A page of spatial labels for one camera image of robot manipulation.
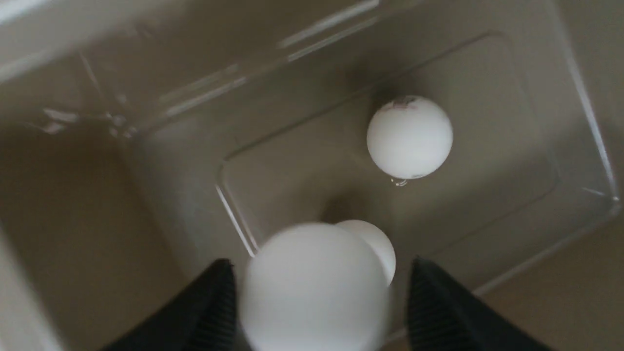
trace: beige floor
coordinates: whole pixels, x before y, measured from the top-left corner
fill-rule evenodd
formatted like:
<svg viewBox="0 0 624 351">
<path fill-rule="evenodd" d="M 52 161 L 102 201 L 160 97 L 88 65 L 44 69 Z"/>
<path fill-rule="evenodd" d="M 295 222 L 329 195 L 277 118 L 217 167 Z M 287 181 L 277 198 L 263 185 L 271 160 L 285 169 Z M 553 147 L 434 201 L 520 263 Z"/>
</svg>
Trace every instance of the beige floor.
<svg viewBox="0 0 624 351">
<path fill-rule="evenodd" d="M 0 136 L 2 225 L 72 350 L 99 349 L 185 283 L 101 131 L 13 127 Z"/>
</svg>

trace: white ball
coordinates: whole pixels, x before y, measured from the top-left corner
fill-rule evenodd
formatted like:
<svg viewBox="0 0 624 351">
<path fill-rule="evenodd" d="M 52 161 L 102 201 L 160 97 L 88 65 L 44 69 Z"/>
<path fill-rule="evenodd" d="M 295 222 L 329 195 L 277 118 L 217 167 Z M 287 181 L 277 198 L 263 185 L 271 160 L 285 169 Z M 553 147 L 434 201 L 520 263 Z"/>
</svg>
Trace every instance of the white ball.
<svg viewBox="0 0 624 351">
<path fill-rule="evenodd" d="M 396 255 L 394 253 L 394 247 L 386 234 L 375 225 L 363 220 L 346 220 L 336 225 L 353 234 L 359 235 L 373 248 L 373 251 L 375 251 L 375 254 L 377 254 L 381 261 L 381 265 L 384 267 L 384 273 L 386 274 L 388 285 L 390 285 L 396 270 Z"/>
<path fill-rule="evenodd" d="M 389 292 L 358 236 L 301 224 L 272 237 L 245 274 L 239 314 L 255 351 L 373 351 L 383 343 Z"/>
<path fill-rule="evenodd" d="M 366 136 L 375 164 L 398 179 L 424 177 L 446 160 L 453 128 L 446 113 L 424 97 L 387 103 L 373 116 Z"/>
</svg>

